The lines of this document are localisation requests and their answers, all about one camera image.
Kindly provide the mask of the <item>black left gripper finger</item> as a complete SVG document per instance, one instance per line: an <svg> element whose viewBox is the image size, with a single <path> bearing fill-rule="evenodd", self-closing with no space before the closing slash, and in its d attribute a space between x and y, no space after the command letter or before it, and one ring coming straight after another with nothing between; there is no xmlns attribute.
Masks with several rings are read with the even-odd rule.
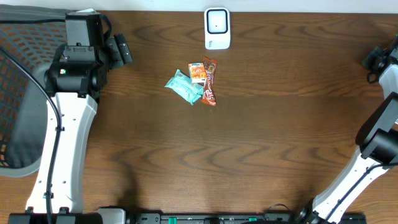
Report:
<svg viewBox="0 0 398 224"><path fill-rule="evenodd" d="M132 63L132 56L127 44L127 40L122 33L114 35L115 41L117 43L121 59L124 64Z"/></svg>
<svg viewBox="0 0 398 224"><path fill-rule="evenodd" d="M110 69L123 67L123 58L114 37L106 40L106 49L108 51Z"/></svg>

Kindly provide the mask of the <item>teal snack bar wrapper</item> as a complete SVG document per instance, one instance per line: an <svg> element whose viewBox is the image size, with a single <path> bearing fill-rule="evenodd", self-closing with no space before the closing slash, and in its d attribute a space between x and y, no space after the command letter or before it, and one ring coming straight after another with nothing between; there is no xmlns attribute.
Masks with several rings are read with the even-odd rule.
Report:
<svg viewBox="0 0 398 224"><path fill-rule="evenodd" d="M167 82L165 88L172 89L191 105L194 105L204 93L202 85L192 83L191 79L179 69L177 69L175 75Z"/></svg>

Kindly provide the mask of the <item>small orange tissue pack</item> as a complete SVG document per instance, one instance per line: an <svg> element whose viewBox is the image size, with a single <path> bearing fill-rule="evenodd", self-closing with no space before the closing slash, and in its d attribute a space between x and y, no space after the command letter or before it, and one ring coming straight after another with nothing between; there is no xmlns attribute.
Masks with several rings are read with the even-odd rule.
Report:
<svg viewBox="0 0 398 224"><path fill-rule="evenodd" d="M203 62L189 63L188 69L189 69L189 74L190 74L192 83L205 83L206 70L205 70Z"/></svg>

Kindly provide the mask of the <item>orange brown snack bar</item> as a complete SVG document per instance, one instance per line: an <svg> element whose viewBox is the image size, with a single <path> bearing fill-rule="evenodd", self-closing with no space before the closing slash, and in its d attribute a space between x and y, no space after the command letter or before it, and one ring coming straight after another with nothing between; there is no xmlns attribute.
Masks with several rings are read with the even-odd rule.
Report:
<svg viewBox="0 0 398 224"><path fill-rule="evenodd" d="M216 106L216 98L213 91L213 84L217 69L217 61L208 57L204 57L203 64L206 72L206 80L201 102L206 105Z"/></svg>

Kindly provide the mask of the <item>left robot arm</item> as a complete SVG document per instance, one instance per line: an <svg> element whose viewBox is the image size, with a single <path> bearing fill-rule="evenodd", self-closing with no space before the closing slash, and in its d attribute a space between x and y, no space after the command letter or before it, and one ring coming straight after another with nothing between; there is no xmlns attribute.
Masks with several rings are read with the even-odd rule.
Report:
<svg viewBox="0 0 398 224"><path fill-rule="evenodd" d="M67 42L56 50L38 89L47 100L47 130L39 173L24 213L9 223L120 223L124 209L83 211L83 168L88 135L110 70L132 62L122 34L94 10L65 16Z"/></svg>

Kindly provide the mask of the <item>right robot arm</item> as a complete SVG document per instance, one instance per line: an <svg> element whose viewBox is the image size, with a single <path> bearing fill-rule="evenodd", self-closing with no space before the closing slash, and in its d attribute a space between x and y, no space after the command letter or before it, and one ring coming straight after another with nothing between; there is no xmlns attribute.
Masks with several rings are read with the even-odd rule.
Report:
<svg viewBox="0 0 398 224"><path fill-rule="evenodd" d="M295 218L299 223L339 223L363 190L397 166L397 44L375 47L361 62L368 83L382 87L384 100L358 131L356 149L337 178Z"/></svg>

